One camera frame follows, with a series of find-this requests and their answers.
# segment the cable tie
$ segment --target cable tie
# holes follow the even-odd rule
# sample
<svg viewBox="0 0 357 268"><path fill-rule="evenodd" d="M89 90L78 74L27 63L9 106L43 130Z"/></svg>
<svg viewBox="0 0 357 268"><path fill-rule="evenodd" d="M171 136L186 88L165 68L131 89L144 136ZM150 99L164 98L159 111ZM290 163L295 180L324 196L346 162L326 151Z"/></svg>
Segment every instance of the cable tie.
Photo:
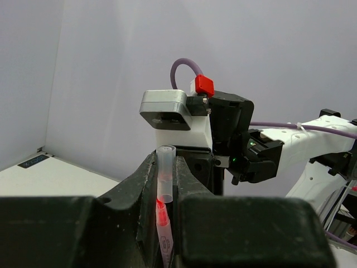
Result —
<svg viewBox="0 0 357 268"><path fill-rule="evenodd" d="M308 134L308 132L306 131L306 129L302 126L302 123L297 122L297 123L296 123L296 126L297 126L297 129L298 129L298 130L302 130L302 131L306 134L306 136L309 137L309 134Z"/></svg>

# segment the red cap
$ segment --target red cap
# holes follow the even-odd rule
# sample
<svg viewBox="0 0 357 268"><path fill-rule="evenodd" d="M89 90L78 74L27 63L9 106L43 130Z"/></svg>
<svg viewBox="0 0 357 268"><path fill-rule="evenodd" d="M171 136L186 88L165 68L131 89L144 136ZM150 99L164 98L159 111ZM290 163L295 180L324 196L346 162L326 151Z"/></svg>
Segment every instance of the red cap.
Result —
<svg viewBox="0 0 357 268"><path fill-rule="evenodd" d="M208 77L205 77L203 74L199 74L195 78L195 87L197 94L207 94L209 98L214 95L214 85L213 81Z"/></svg>
<svg viewBox="0 0 357 268"><path fill-rule="evenodd" d="M169 222L165 204L156 199L156 223L160 226L166 226Z"/></svg>

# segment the black label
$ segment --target black label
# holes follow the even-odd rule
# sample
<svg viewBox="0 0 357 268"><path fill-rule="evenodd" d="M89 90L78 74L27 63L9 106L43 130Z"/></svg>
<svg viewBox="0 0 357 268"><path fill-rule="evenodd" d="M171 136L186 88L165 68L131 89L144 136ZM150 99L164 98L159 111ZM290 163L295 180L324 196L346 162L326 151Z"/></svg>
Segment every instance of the black label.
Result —
<svg viewBox="0 0 357 268"><path fill-rule="evenodd" d="M38 155L30 160L27 160L26 162L18 164L18 166L26 169L26 168L29 168L30 166L36 165L37 163L46 160L47 158L50 158L50 157L47 155Z"/></svg>

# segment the white wall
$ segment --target white wall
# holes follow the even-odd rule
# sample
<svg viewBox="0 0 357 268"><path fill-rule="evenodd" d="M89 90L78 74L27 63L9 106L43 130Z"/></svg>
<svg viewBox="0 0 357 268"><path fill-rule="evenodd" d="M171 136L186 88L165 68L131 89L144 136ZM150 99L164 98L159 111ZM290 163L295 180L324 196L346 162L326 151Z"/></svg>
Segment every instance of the white wall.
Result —
<svg viewBox="0 0 357 268"><path fill-rule="evenodd" d="M67 0L47 151L124 179L155 149L142 94L170 88L195 60L217 90L255 103L259 121L304 122L322 108L357 117L357 2ZM179 68L178 86L194 75ZM228 194L284 195L304 165Z"/></svg>
<svg viewBox="0 0 357 268"><path fill-rule="evenodd" d="M45 145L63 6L0 1L0 170Z"/></svg>

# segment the purple tube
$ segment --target purple tube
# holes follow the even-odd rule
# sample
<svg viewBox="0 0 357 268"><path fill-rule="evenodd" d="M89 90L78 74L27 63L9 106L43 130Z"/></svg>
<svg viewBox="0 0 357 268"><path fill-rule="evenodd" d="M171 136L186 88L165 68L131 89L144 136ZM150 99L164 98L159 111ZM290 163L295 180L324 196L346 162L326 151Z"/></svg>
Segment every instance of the purple tube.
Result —
<svg viewBox="0 0 357 268"><path fill-rule="evenodd" d="M345 245L345 246L348 246L350 248L352 248L353 250L357 250L357 246L356 245L352 245L351 243L347 242L347 241L344 241L342 240L340 237L337 237L335 236L334 234L328 232L328 231L325 231L326 235L328 237L330 237L332 240L335 240L337 241L338 243L341 243L342 245Z"/></svg>
<svg viewBox="0 0 357 268"><path fill-rule="evenodd" d="M172 64L171 71L170 71L170 81L173 89L177 89L175 73L177 67L179 67L181 64L185 64L188 67L190 67L192 71L194 71L196 76L199 74L203 74L201 68L193 60L187 58L180 58Z"/></svg>
<svg viewBox="0 0 357 268"><path fill-rule="evenodd" d="M290 128L293 130L298 129L296 124L288 124L288 123L274 123L274 122L251 122L251 126L261 126L261 127L284 127L284 128ZM353 133L348 133L344 132L341 130L334 130L333 128L327 128L327 127L318 127L318 126L309 126L309 125L302 125L304 129L306 130L315 130L315 131L322 131L322 132L328 132L340 136L344 136L347 138L353 138L354 140L357 140L357 135Z"/></svg>

